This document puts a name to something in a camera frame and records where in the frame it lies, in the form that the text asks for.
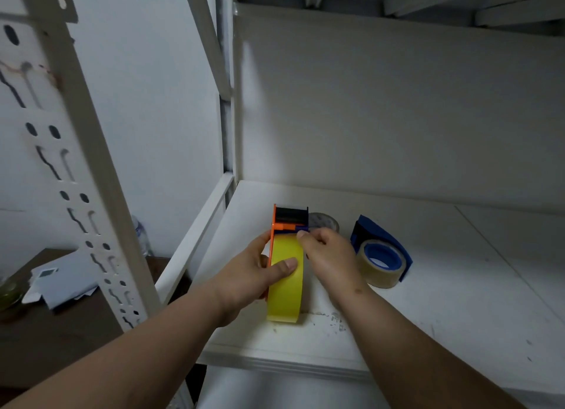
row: shelf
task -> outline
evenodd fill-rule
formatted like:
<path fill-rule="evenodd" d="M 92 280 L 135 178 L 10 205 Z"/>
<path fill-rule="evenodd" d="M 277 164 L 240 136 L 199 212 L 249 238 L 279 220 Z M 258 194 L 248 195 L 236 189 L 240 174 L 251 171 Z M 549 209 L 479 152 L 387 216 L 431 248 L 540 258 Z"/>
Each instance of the shelf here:
<path fill-rule="evenodd" d="M 565 321 L 565 217 L 483 207 L 462 213 Z"/>
<path fill-rule="evenodd" d="M 375 384 L 208 367 L 198 409 L 389 409 Z"/>
<path fill-rule="evenodd" d="M 565 393 L 565 327 L 450 204 L 241 181 L 194 282 L 212 277 L 268 229 L 274 203 L 328 213 L 345 237 L 360 214 L 375 220 L 414 262 L 404 282 L 379 294 L 498 385 Z M 305 264 L 299 324 L 266 321 L 266 305 L 256 301 L 212 335 L 200 362 L 368 378 L 348 326 Z"/>

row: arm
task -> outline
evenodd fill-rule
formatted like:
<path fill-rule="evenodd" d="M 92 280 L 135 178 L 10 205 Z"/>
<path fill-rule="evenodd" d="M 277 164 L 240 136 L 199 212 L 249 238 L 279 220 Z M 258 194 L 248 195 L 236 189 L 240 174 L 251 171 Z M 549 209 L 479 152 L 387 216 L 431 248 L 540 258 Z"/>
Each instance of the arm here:
<path fill-rule="evenodd" d="M 269 237 L 260 235 L 211 280 L 5 407 L 165 408 L 216 327 L 296 269 L 296 259 L 265 269 Z"/>
<path fill-rule="evenodd" d="M 349 241 L 329 229 L 298 240 L 392 408 L 523 408 L 371 290 Z"/>

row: forearm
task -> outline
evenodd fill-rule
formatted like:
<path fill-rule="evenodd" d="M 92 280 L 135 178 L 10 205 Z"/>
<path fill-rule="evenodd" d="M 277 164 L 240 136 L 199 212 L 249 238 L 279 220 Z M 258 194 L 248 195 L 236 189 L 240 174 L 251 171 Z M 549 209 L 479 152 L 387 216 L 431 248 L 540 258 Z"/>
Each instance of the forearm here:
<path fill-rule="evenodd" d="M 398 408 L 522 408 L 362 284 L 336 297 L 375 381 Z"/>
<path fill-rule="evenodd" d="M 165 407 L 222 316 L 213 288 L 196 287 L 7 407 Z"/>

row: clear tape roll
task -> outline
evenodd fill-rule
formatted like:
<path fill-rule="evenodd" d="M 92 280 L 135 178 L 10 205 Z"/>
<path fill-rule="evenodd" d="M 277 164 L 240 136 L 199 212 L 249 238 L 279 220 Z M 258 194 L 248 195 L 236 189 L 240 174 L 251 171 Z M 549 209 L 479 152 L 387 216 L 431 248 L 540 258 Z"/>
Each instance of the clear tape roll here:
<path fill-rule="evenodd" d="M 357 268 L 370 285 L 390 289 L 406 269 L 406 258 L 388 242 L 367 240 L 357 253 Z"/>

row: wooden table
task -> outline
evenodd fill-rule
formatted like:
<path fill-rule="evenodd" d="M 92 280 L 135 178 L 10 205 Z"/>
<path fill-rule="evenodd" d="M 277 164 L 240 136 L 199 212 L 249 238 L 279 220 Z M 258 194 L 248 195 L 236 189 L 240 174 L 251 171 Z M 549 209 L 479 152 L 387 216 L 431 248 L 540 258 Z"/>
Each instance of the wooden table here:
<path fill-rule="evenodd" d="M 18 270 L 12 279 L 29 288 L 31 270 L 69 254 L 69 250 L 46 248 Z M 148 257 L 147 264 L 156 281 L 169 259 Z M 177 294 L 190 285 L 183 278 Z M 0 314 L 0 387 L 27 389 L 122 333 L 102 292 L 82 297 L 55 311 L 41 301 L 18 304 Z"/>

